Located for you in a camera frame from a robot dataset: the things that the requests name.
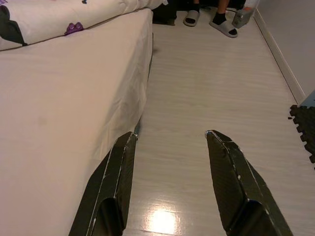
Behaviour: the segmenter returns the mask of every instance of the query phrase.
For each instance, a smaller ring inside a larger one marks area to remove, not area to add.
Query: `leg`
[[[189,12],[184,19],[184,24],[190,27],[197,25],[199,19],[199,0],[193,0],[190,5]]]
[[[210,22],[210,25],[224,33],[226,36],[235,38],[237,37],[237,30],[230,22],[227,22],[225,18],[225,11],[229,2],[230,0],[219,0],[217,13]]]

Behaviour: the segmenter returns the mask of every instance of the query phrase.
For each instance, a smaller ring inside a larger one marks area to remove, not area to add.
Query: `white bed sheet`
[[[0,235],[69,233],[87,181],[146,101],[152,13],[0,52]]]

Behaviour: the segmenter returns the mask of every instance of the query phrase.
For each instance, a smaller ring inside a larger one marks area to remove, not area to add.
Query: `wall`
[[[260,0],[255,15],[299,104],[315,90],[314,10],[315,0]]]

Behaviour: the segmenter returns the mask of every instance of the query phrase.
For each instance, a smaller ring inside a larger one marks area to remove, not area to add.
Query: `laminate flooring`
[[[148,100],[125,236],[223,236],[204,132],[231,137],[263,176],[295,236],[315,235],[315,171],[295,100],[254,20],[231,39],[208,25],[154,25]]]

